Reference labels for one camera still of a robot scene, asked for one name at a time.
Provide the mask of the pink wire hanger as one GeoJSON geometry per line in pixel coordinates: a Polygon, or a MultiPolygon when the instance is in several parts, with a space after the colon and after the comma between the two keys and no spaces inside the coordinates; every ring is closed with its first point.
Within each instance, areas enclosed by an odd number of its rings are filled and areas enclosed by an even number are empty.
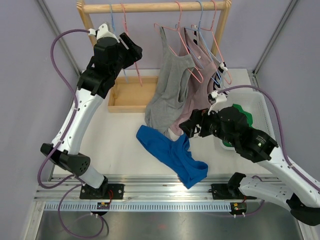
{"type": "MultiPolygon", "coordinates": [[[[121,5],[121,8],[122,8],[122,11],[123,11],[123,27],[124,27],[124,32],[128,35],[129,37],[129,32],[128,32],[128,25],[127,25],[127,15],[126,15],[126,10],[125,10],[125,6],[123,3],[120,3],[121,5]]],[[[141,77],[141,74],[140,74],[140,70],[138,68],[138,65],[137,65],[137,62],[134,63],[134,67],[135,67],[135,70],[136,70],[136,73],[137,73],[137,77],[138,77],[138,80],[139,80],[139,84],[140,86],[142,87],[143,86],[143,81],[142,81],[142,77],[141,77]]],[[[125,77],[125,81],[126,83],[129,83],[129,78],[127,77],[127,74],[126,74],[126,71],[123,70],[123,74],[124,74],[124,77],[125,77]]]]}

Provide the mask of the blue tank top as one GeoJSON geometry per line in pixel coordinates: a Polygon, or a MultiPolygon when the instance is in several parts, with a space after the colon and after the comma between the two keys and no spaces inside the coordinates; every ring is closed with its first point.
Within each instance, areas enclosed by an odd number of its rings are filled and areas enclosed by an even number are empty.
{"type": "Polygon", "coordinates": [[[194,160],[186,134],[173,141],[156,129],[141,125],[136,138],[152,156],[173,170],[187,189],[207,177],[209,166],[194,160]]]}

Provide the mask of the light blue wire hanger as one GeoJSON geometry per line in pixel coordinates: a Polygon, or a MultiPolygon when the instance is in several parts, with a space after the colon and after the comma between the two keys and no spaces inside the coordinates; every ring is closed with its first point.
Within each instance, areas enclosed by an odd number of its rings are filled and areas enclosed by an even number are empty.
{"type": "MultiPolygon", "coordinates": [[[[114,17],[113,17],[113,9],[112,9],[112,5],[111,5],[110,3],[109,3],[109,7],[110,7],[111,25],[112,25],[113,33],[114,33],[114,35],[117,36],[115,21],[114,21],[114,17]]],[[[127,75],[126,75],[125,69],[122,69],[122,70],[123,70],[125,82],[126,82],[126,83],[129,83],[129,80],[128,80],[128,77],[127,77],[127,75]]]]}

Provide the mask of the green tank top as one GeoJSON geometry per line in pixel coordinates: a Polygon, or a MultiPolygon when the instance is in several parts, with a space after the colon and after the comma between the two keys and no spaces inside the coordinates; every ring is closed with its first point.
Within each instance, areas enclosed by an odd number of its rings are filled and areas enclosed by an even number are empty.
{"type": "MultiPolygon", "coordinates": [[[[232,106],[233,106],[234,108],[238,109],[240,113],[242,113],[242,114],[244,114],[244,115],[246,116],[246,121],[247,121],[248,125],[249,125],[250,127],[252,127],[252,126],[253,126],[253,116],[252,116],[252,114],[251,114],[250,112],[245,111],[245,110],[242,108],[242,106],[239,105],[239,104],[233,104],[232,106]]],[[[232,148],[232,145],[231,145],[230,143],[224,141],[224,140],[222,141],[221,145],[222,145],[223,147],[227,148],[227,149],[232,148]]]]}

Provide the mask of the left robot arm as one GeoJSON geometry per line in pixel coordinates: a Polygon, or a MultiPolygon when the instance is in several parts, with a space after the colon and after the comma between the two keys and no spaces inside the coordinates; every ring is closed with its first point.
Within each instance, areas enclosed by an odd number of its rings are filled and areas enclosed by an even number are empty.
{"type": "Polygon", "coordinates": [[[106,33],[96,39],[93,56],[77,82],[69,113],[56,137],[51,143],[44,143],[40,151],[53,164],[79,178],[91,198],[103,199],[108,194],[108,179],[92,166],[88,156],[80,153],[81,143],[120,71],[139,61],[143,50],[125,32],[119,37],[106,33]]]}

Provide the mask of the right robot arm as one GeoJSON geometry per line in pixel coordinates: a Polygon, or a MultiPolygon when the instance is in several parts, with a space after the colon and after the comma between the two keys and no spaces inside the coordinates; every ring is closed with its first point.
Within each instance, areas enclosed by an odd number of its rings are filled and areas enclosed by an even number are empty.
{"type": "Polygon", "coordinates": [[[320,183],[290,161],[278,143],[266,132],[251,127],[247,117],[230,106],[218,112],[195,109],[179,127],[189,137],[213,135],[232,145],[237,154],[275,175],[284,186],[236,172],[227,183],[232,198],[254,197],[281,206],[300,222],[320,223],[320,183]]]}

